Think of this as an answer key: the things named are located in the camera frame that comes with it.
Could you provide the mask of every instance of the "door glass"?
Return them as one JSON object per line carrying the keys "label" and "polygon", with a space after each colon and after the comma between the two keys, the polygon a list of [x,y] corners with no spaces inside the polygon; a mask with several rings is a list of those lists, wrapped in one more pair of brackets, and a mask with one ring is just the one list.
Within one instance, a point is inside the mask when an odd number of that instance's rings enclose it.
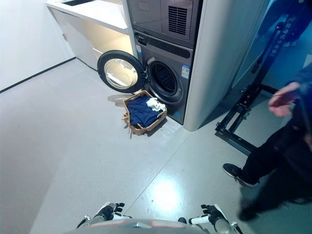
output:
{"label": "door glass", "polygon": [[177,89],[176,77],[171,69],[162,62],[153,62],[149,66],[150,79],[160,91],[175,94]]}
{"label": "door glass", "polygon": [[125,60],[114,58],[104,65],[107,81],[119,89],[128,89],[137,82],[137,71]]}

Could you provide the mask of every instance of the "white cloth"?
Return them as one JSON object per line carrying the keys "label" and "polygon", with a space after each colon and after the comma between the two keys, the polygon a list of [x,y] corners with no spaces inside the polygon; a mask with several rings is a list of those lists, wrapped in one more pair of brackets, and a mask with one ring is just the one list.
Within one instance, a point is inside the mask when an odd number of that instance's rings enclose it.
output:
{"label": "white cloth", "polygon": [[147,106],[150,107],[153,111],[165,111],[166,110],[166,106],[165,104],[161,104],[157,101],[156,97],[152,97],[150,98],[147,102],[146,102]]}

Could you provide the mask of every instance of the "black sneaker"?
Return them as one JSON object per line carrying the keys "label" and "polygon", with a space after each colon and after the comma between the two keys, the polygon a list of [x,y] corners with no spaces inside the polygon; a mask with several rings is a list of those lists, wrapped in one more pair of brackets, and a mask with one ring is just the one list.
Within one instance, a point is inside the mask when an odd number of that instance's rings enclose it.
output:
{"label": "black sneaker", "polygon": [[247,179],[245,179],[242,175],[242,169],[240,169],[239,167],[230,164],[230,163],[225,163],[223,164],[223,170],[226,174],[228,174],[229,176],[238,179],[239,181],[241,181],[244,185],[250,187],[250,188],[254,188],[255,186],[257,186],[257,183],[251,183],[249,182]]}

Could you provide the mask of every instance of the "tile floor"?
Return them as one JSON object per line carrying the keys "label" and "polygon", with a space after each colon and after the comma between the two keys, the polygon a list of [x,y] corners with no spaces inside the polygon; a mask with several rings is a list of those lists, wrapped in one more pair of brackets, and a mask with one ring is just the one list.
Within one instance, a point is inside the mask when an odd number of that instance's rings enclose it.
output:
{"label": "tile floor", "polygon": [[[108,200],[124,202],[126,215],[168,220],[202,215],[202,203],[217,203],[237,221],[242,195],[252,198],[258,189],[223,173],[223,163],[241,166],[246,156],[215,136],[215,124],[244,82],[198,131],[167,118],[157,131],[132,139],[120,120],[129,95],[110,90],[77,59],[2,93],[1,233],[70,231]],[[259,145],[282,121],[266,111],[263,97],[254,113],[238,131]],[[239,225],[245,234],[312,233],[311,208],[287,205]]]}

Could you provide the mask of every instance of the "white cabinet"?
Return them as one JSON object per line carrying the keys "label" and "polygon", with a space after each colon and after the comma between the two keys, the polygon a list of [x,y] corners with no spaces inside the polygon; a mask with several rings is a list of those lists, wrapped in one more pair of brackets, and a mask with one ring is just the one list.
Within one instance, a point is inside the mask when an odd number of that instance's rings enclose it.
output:
{"label": "white cabinet", "polygon": [[60,2],[47,5],[75,56],[93,69],[106,51],[134,54],[122,4],[96,0],[78,6]]}

